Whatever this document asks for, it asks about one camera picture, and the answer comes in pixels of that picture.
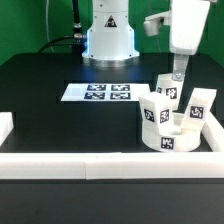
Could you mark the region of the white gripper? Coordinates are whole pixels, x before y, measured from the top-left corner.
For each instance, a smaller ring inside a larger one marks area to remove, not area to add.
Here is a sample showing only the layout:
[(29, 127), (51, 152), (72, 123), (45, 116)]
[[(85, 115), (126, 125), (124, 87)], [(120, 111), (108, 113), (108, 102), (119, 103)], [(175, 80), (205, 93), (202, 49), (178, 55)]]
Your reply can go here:
[(182, 82), (189, 56), (199, 47), (210, 9), (208, 0), (172, 0), (170, 51), (175, 53), (172, 79)]

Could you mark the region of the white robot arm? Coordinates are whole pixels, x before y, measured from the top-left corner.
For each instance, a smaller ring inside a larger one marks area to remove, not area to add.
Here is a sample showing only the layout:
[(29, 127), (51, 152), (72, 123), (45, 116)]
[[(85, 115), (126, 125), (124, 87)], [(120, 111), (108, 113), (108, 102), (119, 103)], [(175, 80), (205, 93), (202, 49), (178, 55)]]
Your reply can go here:
[[(92, 0), (93, 23), (87, 31), (85, 63), (120, 67), (136, 61), (135, 34), (129, 25), (129, 0)], [(156, 36), (163, 25), (170, 27), (169, 50), (174, 54), (172, 79), (183, 81), (190, 55), (199, 47), (211, 0), (170, 0), (168, 11), (147, 16), (147, 36)]]

